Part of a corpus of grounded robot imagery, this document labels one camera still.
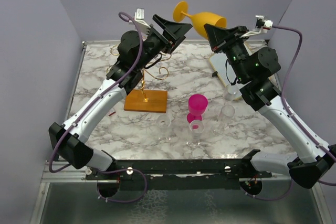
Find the pink plastic wine glass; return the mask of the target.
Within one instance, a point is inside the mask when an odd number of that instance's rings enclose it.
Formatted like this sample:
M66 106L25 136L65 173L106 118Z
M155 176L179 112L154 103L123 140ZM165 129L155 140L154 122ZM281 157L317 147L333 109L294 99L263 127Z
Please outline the pink plastic wine glass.
M202 94L194 94L190 96L188 100L188 123L192 123L195 120L202 121L202 115L208 106L207 98Z

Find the yellow plastic wine glass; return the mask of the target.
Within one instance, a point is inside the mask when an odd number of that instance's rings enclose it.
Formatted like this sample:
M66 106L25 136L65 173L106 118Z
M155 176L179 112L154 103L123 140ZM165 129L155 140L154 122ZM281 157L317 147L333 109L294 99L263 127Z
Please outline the yellow plastic wine glass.
M220 28L226 28L227 24L225 17L211 12L200 12L194 15L188 14L188 3L186 1L181 1L176 5L173 11L173 19L176 22L181 22L185 17L190 19L196 32L206 40L208 40L208 36L204 28L205 24Z

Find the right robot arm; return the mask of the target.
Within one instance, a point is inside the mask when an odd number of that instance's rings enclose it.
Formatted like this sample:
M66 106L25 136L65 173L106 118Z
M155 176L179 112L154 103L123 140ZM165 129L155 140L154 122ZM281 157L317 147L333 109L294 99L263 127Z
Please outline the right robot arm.
M276 51L262 47L250 55L244 46L249 36L245 26L226 29L205 24L204 29L212 51L226 55L235 81L243 85L243 100L268 119L296 151L293 155L258 152L241 164L242 173L254 177L259 171L275 172L312 188L335 164L335 145L318 137L289 106L284 90L269 80L281 69Z

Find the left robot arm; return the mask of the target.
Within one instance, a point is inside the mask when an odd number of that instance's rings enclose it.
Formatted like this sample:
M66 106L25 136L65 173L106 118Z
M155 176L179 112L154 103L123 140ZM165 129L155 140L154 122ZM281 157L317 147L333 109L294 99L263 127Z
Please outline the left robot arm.
M171 22L153 15L153 21L163 32L159 33L152 25L148 25L145 30L146 39L143 39L137 20L125 12L120 12L119 17L127 23L132 22L135 30L127 31L121 36L116 63L95 94L77 113L62 124L53 123L48 129L53 148L49 159L51 162L59 155L76 169L87 166L98 170L104 179L115 175L114 158L86 144L91 133L109 110L138 85L146 65L158 55L171 54L192 28L191 24Z

